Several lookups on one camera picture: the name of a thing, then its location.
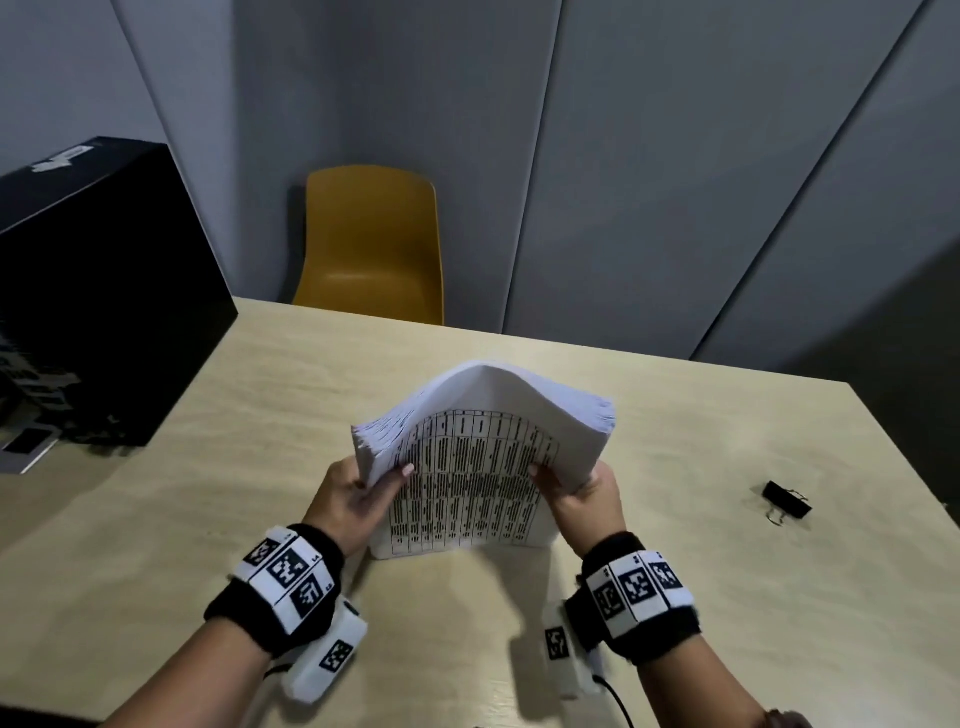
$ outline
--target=table surface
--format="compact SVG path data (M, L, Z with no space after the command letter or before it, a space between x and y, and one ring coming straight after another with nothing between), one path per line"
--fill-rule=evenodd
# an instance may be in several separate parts
M0 704L104 718L201 623L224 574L298 519L372 419L471 358L605 395L630 527L697 597L705 634L765 705L814 725L955 726L960 530L837 382L238 300L240 318L154 441L57 446L0 475ZM758 489L806 495L776 527ZM578 561L481 548L375 562L370 633L322 714L271 695L251 723L622 725L559 701L540 610ZM611 681L655 725L636 674Z

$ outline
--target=paper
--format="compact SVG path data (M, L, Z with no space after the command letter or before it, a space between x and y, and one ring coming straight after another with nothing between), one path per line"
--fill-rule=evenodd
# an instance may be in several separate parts
M352 429L360 474L375 483L416 472L371 541L374 558L557 536L527 474L549 466L573 492L615 425L609 400L508 364L471 361L438 376L383 417Z

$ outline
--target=forearm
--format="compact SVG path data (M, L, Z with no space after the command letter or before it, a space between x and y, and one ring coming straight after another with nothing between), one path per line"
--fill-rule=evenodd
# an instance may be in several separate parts
M212 619L104 726L233 728L270 659L236 624Z
M661 728L757 728L766 713L702 636L638 669Z

